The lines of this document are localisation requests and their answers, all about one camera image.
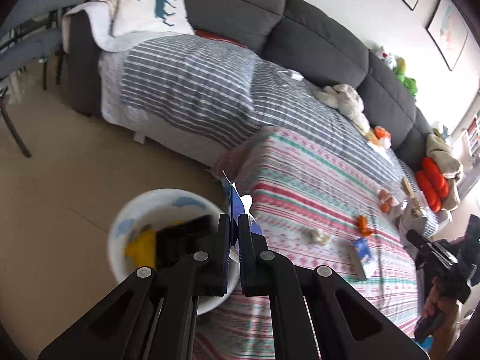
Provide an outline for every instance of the teal deer silhouette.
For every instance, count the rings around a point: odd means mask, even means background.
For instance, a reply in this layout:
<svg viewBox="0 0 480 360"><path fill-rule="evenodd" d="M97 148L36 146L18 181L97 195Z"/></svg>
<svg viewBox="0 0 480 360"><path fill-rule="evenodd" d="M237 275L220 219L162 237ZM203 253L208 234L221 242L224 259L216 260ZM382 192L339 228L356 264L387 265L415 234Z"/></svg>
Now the teal deer silhouette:
<svg viewBox="0 0 480 360"><path fill-rule="evenodd" d="M167 13L165 12L165 4L170 5L172 8L175 8L170 1L176 1L176 0L155 0L155 17L157 19L162 19L163 22L169 26L173 27L174 24L168 24L167 23L167 17L168 16L173 16L175 13Z"/></svg>

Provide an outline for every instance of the striped bedsheet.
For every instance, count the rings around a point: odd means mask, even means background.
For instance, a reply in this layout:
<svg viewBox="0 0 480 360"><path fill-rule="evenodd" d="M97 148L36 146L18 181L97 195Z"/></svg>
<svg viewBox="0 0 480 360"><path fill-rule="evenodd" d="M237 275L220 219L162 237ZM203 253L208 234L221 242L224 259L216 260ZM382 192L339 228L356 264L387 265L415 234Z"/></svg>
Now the striped bedsheet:
<svg viewBox="0 0 480 360"><path fill-rule="evenodd" d="M225 169L241 194L250 193L250 212L262 226L268 247L294 264L336 270L406 334L417 318L414 262L403 250L394 224L378 207L379 184L356 167L303 135L264 127L213 167ZM349 246L359 237L357 217L365 215L374 234L369 247L378 269L358 281ZM313 228L332 235L326 246L308 243ZM246 298L240 289L199 318L194 344L197 359L274 359L267 297Z"/></svg>
<svg viewBox="0 0 480 360"><path fill-rule="evenodd" d="M400 180L404 169L393 151L386 160L372 150L350 121L314 97L317 90L307 80L290 79L287 70L251 50L177 35L148 40L129 51L120 101L227 150L263 126L288 128L379 184ZM437 225L429 214L426 235Z"/></svg>

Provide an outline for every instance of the sofa backrest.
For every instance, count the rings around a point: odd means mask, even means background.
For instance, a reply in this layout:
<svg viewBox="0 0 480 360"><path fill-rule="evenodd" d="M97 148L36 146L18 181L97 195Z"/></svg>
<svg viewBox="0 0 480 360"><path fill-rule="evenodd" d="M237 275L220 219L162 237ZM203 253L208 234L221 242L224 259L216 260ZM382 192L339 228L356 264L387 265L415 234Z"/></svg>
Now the sofa backrest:
<svg viewBox="0 0 480 360"><path fill-rule="evenodd" d="M392 148L421 168L431 128L393 72L354 34L303 0L185 0L196 30L248 46L262 58L301 73L313 84L357 89L370 124L392 134Z"/></svg>
<svg viewBox="0 0 480 360"><path fill-rule="evenodd" d="M260 54L282 19L285 0L185 0L185 8L195 30L236 40Z"/></svg>

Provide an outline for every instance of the deer print pillow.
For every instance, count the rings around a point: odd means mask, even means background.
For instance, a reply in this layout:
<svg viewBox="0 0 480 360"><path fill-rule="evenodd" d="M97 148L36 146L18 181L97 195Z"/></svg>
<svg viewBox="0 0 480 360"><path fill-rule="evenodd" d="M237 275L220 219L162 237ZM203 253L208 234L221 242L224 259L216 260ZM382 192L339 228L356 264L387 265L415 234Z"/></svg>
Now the deer print pillow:
<svg viewBox="0 0 480 360"><path fill-rule="evenodd" d="M183 0L118 0L112 35L138 31L194 35Z"/></svg>

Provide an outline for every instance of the floor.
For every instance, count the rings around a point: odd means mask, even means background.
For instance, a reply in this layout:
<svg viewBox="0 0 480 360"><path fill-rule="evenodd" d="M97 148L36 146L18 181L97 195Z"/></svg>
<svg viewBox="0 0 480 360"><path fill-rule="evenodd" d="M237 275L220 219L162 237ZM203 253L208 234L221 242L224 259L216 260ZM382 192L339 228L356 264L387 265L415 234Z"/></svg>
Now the floor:
<svg viewBox="0 0 480 360"><path fill-rule="evenodd" d="M71 110L49 65L48 90L33 62L8 108L32 158L0 120L0 321L28 359L116 286L107 232L130 199L179 188L224 200L203 165Z"/></svg>

